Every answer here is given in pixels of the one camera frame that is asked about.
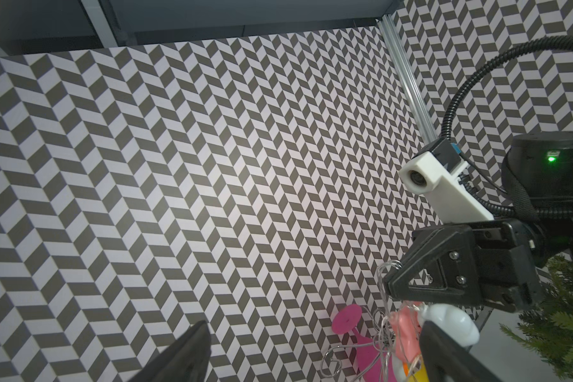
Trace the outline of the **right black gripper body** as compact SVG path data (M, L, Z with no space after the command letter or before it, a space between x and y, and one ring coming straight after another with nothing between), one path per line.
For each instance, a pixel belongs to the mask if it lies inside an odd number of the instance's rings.
M471 223L482 304L517 313L544 299L537 265L546 255L543 226L517 219Z

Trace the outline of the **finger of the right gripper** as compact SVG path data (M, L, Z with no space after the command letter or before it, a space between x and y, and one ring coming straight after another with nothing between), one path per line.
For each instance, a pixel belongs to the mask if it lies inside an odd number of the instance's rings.
M475 249L474 232L467 224L420 229L400 268L384 277L385 291L401 301L480 306Z

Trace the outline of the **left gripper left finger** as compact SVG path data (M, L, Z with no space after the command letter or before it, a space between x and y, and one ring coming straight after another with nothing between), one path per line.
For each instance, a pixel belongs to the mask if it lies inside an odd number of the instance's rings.
M149 361L130 381L205 381L211 344L207 321L199 321Z

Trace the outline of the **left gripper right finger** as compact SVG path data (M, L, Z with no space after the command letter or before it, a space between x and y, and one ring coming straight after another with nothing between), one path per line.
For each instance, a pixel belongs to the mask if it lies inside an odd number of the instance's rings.
M426 322L420 349L429 381L499 382L500 379L433 322Z

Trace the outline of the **star cloud string light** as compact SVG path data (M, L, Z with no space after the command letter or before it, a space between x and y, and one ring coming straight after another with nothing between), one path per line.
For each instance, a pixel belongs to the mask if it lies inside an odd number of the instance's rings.
M409 369L407 381L429 381L420 349L420 335L426 322L433 322L466 351L479 342L480 332L474 320L459 307L445 303L402 302L397 310L390 307L383 279L388 272L400 268L400 262L390 260L377 268L376 281L385 306L377 324L380 351L387 353L383 362L395 356Z

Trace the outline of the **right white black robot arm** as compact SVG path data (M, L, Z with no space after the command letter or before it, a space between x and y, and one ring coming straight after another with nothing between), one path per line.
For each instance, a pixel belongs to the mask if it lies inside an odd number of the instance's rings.
M384 299L533 309L545 292L537 274L555 255L573 254L573 131L517 135L501 165L510 206L483 200L470 185L469 161L452 125L467 94L505 63L542 51L573 52L573 36L514 46L482 65L452 98L440 136L400 171L441 223L416 231L400 263L379 275Z

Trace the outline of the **right green fern tree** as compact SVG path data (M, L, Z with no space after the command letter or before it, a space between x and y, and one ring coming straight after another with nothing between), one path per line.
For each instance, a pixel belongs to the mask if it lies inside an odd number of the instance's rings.
M563 256L549 260L546 299L519 315L522 335L508 326L501 331L541 356L560 379L573 380L573 262Z

